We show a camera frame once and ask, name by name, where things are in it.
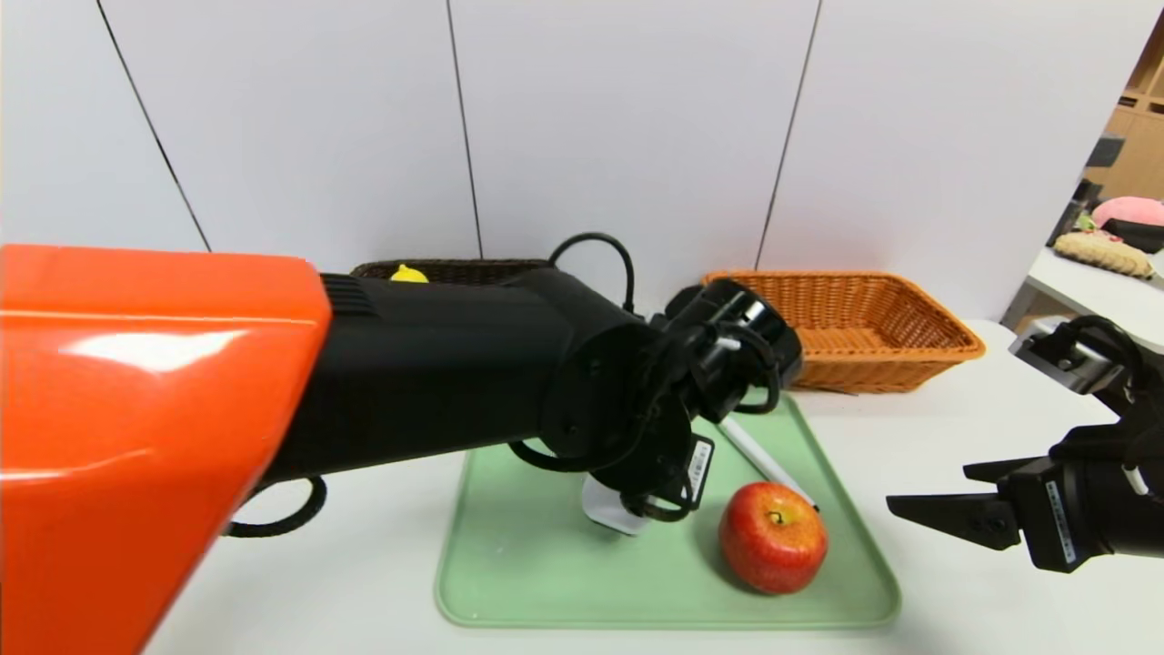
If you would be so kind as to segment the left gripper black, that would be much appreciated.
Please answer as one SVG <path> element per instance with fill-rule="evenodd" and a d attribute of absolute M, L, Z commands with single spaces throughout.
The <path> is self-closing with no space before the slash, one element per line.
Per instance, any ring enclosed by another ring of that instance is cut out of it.
<path fill-rule="evenodd" d="M 656 500 L 669 503 L 677 510 L 700 510 L 715 446 L 714 439 L 693 434 L 691 448 L 682 469 L 656 490 Z"/>

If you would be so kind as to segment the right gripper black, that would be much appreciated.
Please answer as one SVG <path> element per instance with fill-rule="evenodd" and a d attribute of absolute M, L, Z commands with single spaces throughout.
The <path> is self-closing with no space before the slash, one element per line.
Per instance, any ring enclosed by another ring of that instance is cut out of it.
<path fill-rule="evenodd" d="M 963 467 L 1001 494 L 889 494 L 887 510 L 996 551 L 1021 543 L 1037 569 L 1071 574 L 1090 558 L 1163 556 L 1161 494 L 1147 469 L 1114 461 L 998 460 Z"/>

